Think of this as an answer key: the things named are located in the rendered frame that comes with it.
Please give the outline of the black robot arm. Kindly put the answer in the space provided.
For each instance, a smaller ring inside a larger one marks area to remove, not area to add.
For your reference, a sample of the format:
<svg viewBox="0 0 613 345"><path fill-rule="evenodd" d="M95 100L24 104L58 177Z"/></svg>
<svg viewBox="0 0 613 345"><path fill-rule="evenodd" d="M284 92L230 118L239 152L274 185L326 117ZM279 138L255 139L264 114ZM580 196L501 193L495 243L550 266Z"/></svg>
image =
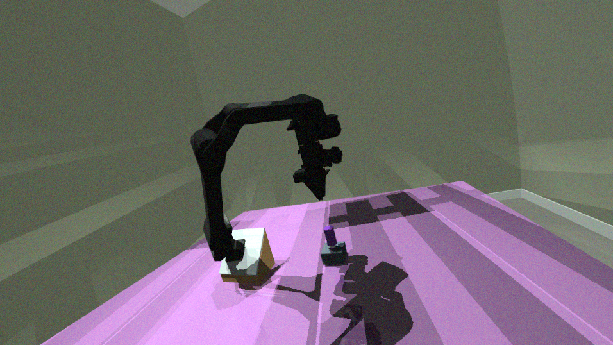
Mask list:
<svg viewBox="0 0 613 345"><path fill-rule="evenodd" d="M242 260L245 239L234 239L233 228L223 214L221 173L226 152L245 124L292 120L287 130L295 130L298 145L337 137L341 126L337 115L326 115L321 100L306 94L283 101L228 103L203 128L191 135L190 143L201 172L206 218L203 231L215 262ZM300 121L300 122L298 122ZM315 164L342 162L339 147L317 149Z"/></svg>

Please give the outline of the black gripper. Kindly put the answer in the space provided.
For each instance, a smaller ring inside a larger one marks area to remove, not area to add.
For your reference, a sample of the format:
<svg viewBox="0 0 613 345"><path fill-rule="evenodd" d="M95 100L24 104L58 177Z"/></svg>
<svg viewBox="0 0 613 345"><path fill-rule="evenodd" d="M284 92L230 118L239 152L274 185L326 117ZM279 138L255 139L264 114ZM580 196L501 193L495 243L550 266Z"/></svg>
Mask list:
<svg viewBox="0 0 613 345"><path fill-rule="evenodd" d="M303 165L293 175L294 183L303 182L319 201L325 197L326 175L330 171L323 167L332 166L332 162L315 164L316 150L322 147L319 141L299 146L298 154L301 154Z"/></svg>

